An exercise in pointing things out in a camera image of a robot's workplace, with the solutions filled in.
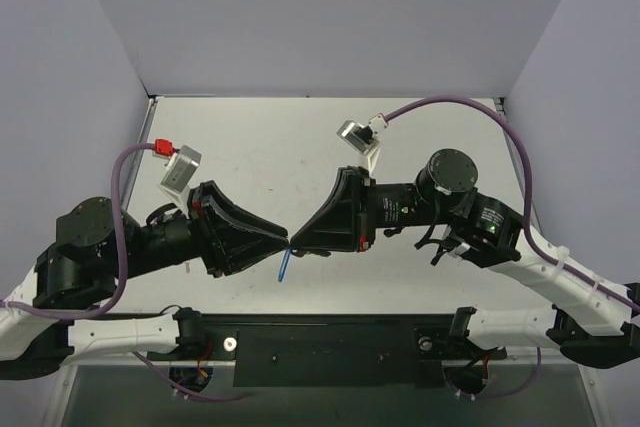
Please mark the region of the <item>blue key tag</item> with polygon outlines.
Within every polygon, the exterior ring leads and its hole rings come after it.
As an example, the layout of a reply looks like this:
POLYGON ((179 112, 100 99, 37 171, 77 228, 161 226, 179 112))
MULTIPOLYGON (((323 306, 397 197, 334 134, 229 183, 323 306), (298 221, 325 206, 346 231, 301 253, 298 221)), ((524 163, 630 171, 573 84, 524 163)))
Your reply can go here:
POLYGON ((291 254, 292 254, 292 250, 290 248, 286 249, 283 254, 283 258, 282 258, 281 265, 278 271, 278 276, 277 276, 277 281, 279 283, 282 283, 284 281, 284 278, 286 276, 286 272, 288 269, 288 265, 290 262, 291 254))

